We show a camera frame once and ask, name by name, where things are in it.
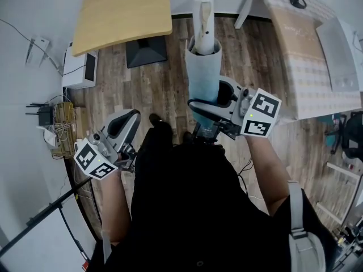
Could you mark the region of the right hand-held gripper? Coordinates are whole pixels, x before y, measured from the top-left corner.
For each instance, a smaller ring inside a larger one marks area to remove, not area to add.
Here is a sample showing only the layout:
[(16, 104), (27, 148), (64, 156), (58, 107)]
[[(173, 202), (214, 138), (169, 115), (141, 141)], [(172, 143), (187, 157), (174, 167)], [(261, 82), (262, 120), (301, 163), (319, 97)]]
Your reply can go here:
[(218, 131), (232, 139), (240, 135), (266, 138), (273, 129), (281, 100), (261, 88), (242, 88), (235, 80), (220, 76), (218, 103), (188, 100), (195, 113), (219, 121)]

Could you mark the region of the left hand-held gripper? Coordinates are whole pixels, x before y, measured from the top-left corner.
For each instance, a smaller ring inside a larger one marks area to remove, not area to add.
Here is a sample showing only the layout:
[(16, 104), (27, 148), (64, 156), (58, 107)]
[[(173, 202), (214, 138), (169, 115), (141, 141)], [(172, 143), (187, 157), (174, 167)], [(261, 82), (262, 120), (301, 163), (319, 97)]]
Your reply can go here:
[(110, 117), (103, 127), (75, 143), (74, 160), (81, 171), (97, 180), (106, 178), (116, 169), (133, 172), (137, 152), (132, 140), (141, 122), (136, 109), (122, 110)]

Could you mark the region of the person's right forearm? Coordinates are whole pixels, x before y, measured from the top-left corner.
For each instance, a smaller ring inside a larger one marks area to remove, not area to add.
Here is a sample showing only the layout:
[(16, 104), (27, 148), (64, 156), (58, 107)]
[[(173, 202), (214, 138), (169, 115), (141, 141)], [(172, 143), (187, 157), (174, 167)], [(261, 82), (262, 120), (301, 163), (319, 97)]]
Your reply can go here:
[(290, 176), (268, 138), (246, 136), (260, 192), (273, 216), (289, 196)]

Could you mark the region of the person's left forearm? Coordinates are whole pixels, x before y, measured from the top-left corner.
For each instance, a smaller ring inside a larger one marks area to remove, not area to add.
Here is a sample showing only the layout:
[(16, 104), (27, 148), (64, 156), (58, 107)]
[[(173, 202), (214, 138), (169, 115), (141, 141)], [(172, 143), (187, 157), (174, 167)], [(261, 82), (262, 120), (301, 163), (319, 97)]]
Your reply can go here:
[(100, 181), (102, 189), (102, 229), (114, 245), (124, 241), (131, 227), (121, 171), (111, 172)]

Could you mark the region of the black chest-mounted display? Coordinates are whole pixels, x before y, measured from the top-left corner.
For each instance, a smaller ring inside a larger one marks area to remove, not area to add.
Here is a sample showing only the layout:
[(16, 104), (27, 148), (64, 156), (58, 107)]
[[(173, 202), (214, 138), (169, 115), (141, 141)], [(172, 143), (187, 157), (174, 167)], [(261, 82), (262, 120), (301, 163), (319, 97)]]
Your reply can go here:
[(212, 127), (203, 127), (201, 124), (197, 123), (192, 133), (192, 142), (215, 145), (217, 136), (220, 132), (219, 129), (220, 127), (218, 124), (214, 124)]

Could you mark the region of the white box with black panel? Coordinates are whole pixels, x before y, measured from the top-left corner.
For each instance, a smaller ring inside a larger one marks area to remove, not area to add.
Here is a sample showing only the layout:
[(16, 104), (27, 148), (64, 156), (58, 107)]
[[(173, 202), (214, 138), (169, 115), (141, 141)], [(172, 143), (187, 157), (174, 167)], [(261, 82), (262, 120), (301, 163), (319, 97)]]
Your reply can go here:
[(75, 57), (72, 46), (69, 46), (65, 52), (62, 87), (75, 90), (95, 87), (97, 64), (98, 51)]

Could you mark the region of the small white network device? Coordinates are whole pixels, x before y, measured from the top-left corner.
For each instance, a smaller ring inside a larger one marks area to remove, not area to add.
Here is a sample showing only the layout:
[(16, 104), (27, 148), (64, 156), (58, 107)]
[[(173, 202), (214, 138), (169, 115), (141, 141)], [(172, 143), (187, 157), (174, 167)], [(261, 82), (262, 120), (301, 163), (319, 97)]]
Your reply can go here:
[(44, 129), (43, 137), (47, 144), (51, 145), (52, 147), (57, 147), (57, 136), (55, 133), (49, 131), (48, 129)]

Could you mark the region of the black router with antennas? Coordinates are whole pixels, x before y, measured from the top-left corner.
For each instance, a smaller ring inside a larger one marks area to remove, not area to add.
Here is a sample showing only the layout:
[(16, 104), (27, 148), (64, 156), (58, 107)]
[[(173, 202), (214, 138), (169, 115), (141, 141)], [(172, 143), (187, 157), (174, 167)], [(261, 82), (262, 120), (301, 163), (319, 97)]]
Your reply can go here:
[(34, 112), (26, 112), (26, 115), (34, 115), (38, 116), (39, 126), (51, 126), (54, 123), (54, 107), (48, 103), (40, 104), (40, 103), (31, 103), (27, 105), (26, 108), (34, 108), (36, 111)]

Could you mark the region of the checked tablecloth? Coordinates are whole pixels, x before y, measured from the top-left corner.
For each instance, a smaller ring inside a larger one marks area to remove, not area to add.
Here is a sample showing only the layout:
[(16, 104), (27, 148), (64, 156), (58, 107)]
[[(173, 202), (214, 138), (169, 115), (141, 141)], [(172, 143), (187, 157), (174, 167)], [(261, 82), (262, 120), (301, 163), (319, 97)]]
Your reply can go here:
[(361, 108), (358, 91), (333, 92), (316, 28), (334, 11), (318, 0), (305, 0), (304, 10), (290, 0), (263, 0), (276, 30), (289, 86), (289, 108), (295, 120)]

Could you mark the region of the white slanted table leg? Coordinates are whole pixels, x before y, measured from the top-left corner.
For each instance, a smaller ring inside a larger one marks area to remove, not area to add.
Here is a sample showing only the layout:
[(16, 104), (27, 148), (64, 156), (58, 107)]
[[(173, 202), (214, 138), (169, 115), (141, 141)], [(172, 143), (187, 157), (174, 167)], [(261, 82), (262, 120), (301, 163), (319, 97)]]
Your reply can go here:
[(242, 4), (242, 8), (240, 10), (240, 13), (236, 19), (236, 22), (234, 24), (235, 29), (240, 29), (248, 17), (251, 7), (252, 7), (253, 0), (244, 0)]

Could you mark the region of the person's black clothing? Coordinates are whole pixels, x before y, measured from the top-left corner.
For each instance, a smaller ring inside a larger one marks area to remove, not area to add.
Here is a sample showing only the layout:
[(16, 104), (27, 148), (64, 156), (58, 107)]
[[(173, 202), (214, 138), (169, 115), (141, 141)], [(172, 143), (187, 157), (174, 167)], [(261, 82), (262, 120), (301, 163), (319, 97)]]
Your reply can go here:
[(294, 191), (271, 216), (242, 190), (222, 146), (174, 145), (172, 135), (167, 122), (151, 125), (136, 158), (129, 233), (110, 242), (109, 257), (97, 243), (87, 272), (292, 272), (292, 257), (315, 253), (317, 241), (325, 261), (318, 272), (332, 271), (336, 242), (306, 195), (306, 236), (293, 236)]

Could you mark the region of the light wooden table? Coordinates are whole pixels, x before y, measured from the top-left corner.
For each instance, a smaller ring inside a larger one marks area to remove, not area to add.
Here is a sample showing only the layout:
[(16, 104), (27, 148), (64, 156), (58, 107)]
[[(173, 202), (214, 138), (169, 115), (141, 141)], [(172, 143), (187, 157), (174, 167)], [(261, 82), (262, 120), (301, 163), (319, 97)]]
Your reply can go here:
[(83, 0), (72, 53), (125, 44), (130, 69), (166, 61), (165, 37), (171, 33), (170, 0)]

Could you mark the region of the grey flat tray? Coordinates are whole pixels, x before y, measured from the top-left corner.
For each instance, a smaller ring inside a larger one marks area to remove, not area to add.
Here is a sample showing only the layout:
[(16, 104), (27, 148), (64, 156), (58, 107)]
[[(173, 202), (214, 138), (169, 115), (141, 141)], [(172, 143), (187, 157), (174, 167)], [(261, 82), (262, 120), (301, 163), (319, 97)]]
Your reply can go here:
[(334, 92), (363, 92), (363, 48), (357, 31), (334, 17), (316, 28)]

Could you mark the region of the black stand pole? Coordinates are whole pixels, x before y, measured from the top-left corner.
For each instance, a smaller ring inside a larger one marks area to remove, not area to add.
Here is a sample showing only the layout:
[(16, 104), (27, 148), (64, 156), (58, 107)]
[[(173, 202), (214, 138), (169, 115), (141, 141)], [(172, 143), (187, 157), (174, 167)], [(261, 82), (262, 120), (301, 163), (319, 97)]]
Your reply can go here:
[(7, 245), (5, 245), (0, 250), (0, 258), (3, 257), (3, 255), (10, 250), (20, 239), (22, 239), (27, 233), (29, 233), (33, 228), (35, 228), (42, 220), (44, 220), (48, 215), (50, 215), (52, 212), (54, 212), (55, 209), (61, 208), (62, 203), (68, 199), (71, 195), (76, 195), (77, 190), (86, 185), (91, 181), (91, 178), (87, 178), (80, 182), (78, 185), (76, 185), (74, 188), (66, 192), (64, 195), (59, 197), (54, 202), (50, 203), (45, 209), (43, 209), (41, 212), (39, 212), (35, 217), (33, 217), (29, 224), (27, 224), (27, 228), (25, 228), (20, 234), (18, 234), (16, 237), (14, 237)]

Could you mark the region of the black office chair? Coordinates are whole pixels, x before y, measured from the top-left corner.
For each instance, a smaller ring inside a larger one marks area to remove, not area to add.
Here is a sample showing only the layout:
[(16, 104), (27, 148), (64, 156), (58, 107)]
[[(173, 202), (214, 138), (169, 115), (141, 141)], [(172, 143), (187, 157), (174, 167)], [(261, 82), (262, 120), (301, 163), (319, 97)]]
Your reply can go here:
[(325, 136), (333, 136), (334, 142), (330, 153), (336, 154), (341, 147), (349, 159), (359, 159), (363, 163), (363, 111), (351, 112), (350, 118), (342, 114), (336, 130), (326, 131)]

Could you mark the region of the white wall-mounted device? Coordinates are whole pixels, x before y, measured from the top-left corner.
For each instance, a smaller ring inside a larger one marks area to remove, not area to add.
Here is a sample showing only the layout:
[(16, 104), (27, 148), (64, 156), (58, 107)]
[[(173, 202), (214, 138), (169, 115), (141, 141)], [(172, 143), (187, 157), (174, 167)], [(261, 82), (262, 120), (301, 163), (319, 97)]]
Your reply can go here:
[(25, 65), (27, 67), (40, 67), (42, 61), (47, 57), (46, 50), (49, 44), (50, 41), (43, 37), (31, 38)]

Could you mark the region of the white metal frame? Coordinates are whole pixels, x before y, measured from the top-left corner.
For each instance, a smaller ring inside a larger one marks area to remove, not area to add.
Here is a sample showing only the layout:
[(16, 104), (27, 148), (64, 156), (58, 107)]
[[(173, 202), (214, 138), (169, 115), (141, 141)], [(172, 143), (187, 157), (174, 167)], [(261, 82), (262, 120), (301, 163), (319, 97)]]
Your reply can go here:
[(352, 172), (350, 169), (346, 169), (346, 168), (343, 168), (343, 167), (339, 167), (335, 164), (332, 164), (330, 162), (327, 162), (326, 163), (326, 166), (328, 168), (331, 168), (335, 171), (338, 171), (339, 173), (342, 173), (348, 177), (351, 177), (352, 179), (354, 179), (356, 182), (355, 182), (355, 186), (354, 186), (354, 190), (353, 190), (353, 195), (352, 195), (352, 198), (349, 200), (349, 203), (348, 203), (348, 207), (347, 209), (345, 210), (343, 216), (341, 218), (339, 218), (337, 215), (333, 214), (329, 209), (327, 209), (326, 207), (324, 207), (321, 203), (317, 202), (316, 203), (316, 206), (318, 208), (320, 208), (322, 211), (324, 211), (330, 218), (332, 218), (337, 224), (339, 225), (343, 225), (347, 218), (348, 218), (348, 215), (353, 207), (353, 204), (355, 203), (355, 200), (356, 200), (356, 197), (357, 197), (357, 194), (358, 194), (358, 190), (359, 188), (362, 186), (362, 183), (363, 183), (363, 174), (362, 175), (357, 175), (356, 173)]

